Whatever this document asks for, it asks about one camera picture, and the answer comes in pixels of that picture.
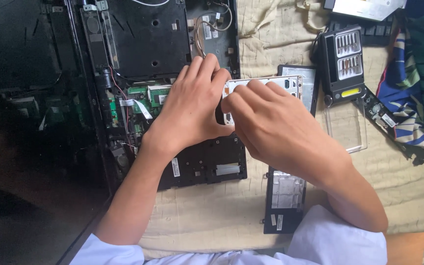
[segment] blue patterned fabric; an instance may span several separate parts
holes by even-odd
[[[424,147],[424,0],[408,0],[377,97],[394,113],[395,140]]]

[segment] red wire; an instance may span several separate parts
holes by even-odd
[[[114,79],[114,73],[112,72],[112,67],[111,66],[109,66],[109,69],[111,69],[111,77],[112,77],[112,81],[114,82],[114,85],[119,89],[119,91],[123,94],[123,96],[124,96],[124,99],[125,100],[127,100],[127,95],[122,91],[122,89],[117,85],[117,83],[115,82],[115,79]],[[127,118],[127,127],[129,126],[129,107],[128,106],[126,106],[125,107],[125,111],[126,111],[126,118]],[[131,144],[131,142],[130,142],[130,135],[128,135],[128,134],[126,134],[126,136],[127,136],[127,141],[129,141],[129,147],[130,147],[130,151],[132,152],[132,153],[134,153],[133,152],[133,150],[132,150],[132,144]]]

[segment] yellow light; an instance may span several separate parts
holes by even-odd
[[[359,92],[361,92],[361,88],[360,87],[353,88],[353,89],[346,90],[345,92],[341,93],[341,96],[343,98],[346,98],[346,97],[349,97],[349,96],[352,96],[352,95],[356,95]]]

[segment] white shirt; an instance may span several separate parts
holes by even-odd
[[[233,251],[215,254],[181,254],[154,259],[147,265],[385,265],[387,248],[382,233],[356,228],[320,205],[303,218],[286,254],[274,257],[256,252]],[[70,265],[143,265],[140,246],[114,246],[95,235]]]

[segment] left hand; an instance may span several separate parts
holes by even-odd
[[[195,57],[171,87],[160,115],[143,137],[142,148],[174,157],[191,145],[230,135],[234,126],[218,124],[215,119],[215,108],[230,79],[214,54]]]

